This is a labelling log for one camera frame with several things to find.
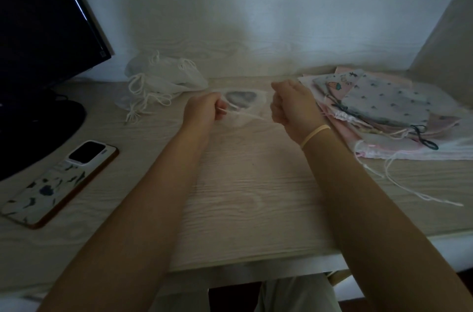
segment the pants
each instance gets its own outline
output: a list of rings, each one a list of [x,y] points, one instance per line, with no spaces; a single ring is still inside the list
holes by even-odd
[[[157,298],[150,312],[210,312],[207,291]],[[341,312],[324,274],[263,282],[254,312]]]

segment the brown phone edge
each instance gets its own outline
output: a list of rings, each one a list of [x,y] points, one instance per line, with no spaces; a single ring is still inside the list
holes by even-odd
[[[120,154],[120,150],[118,150],[117,147],[114,147],[116,150],[110,155],[101,165],[99,165],[88,177],[86,177],[79,185],[77,185],[67,196],[61,200],[54,208],[52,208],[46,215],[44,215],[41,220],[39,220],[37,223],[32,224],[32,225],[27,225],[27,224],[22,224],[19,221],[10,219],[8,216],[5,216],[8,218],[10,221],[13,221],[17,224],[20,224],[22,226],[26,226],[32,230],[39,229],[46,225],[53,217],[56,216],[56,214],[63,208],[65,207],[69,201],[71,201],[77,194],[82,191],[86,187],[87,184],[89,184],[94,177],[96,177],[100,172],[102,172],[103,169],[105,169],[117,156]]]

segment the bracelet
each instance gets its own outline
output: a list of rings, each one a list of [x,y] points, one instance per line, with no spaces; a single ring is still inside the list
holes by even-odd
[[[307,142],[315,135],[317,135],[318,133],[320,133],[322,130],[324,129],[330,129],[330,127],[325,124],[325,125],[322,125],[321,127],[318,127],[316,130],[314,130],[312,133],[310,133],[301,143],[300,143],[300,148],[301,149],[304,149],[304,146],[307,144]]]

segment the phone case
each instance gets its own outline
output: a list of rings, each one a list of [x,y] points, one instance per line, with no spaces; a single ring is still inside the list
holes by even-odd
[[[1,214],[31,229],[43,227],[119,154],[117,148],[104,145],[105,148],[86,164],[69,160],[72,152],[68,154],[8,200]]]

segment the wooden desk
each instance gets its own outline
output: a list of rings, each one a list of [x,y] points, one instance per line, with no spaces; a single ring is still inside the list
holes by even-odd
[[[272,80],[222,78],[210,83],[271,92]],[[114,105],[113,93],[119,85],[60,87],[60,93],[85,105],[88,116],[83,127],[50,156],[0,183],[3,204],[87,139],[121,151],[44,228],[32,231],[0,219],[0,292],[47,290],[177,131],[189,94],[168,108],[158,107],[156,115],[125,125],[126,112]],[[269,121],[269,102],[268,95],[263,112],[268,121],[213,130],[195,191],[186,205],[171,263],[173,273],[161,293],[192,290],[196,284],[207,288],[346,268],[330,236],[322,197],[304,156],[283,128]],[[381,169],[381,161],[368,163]],[[472,172],[471,161],[396,161],[392,166],[393,176],[407,186],[463,202],[464,208],[425,202],[375,179],[427,236],[453,236],[473,231]]]

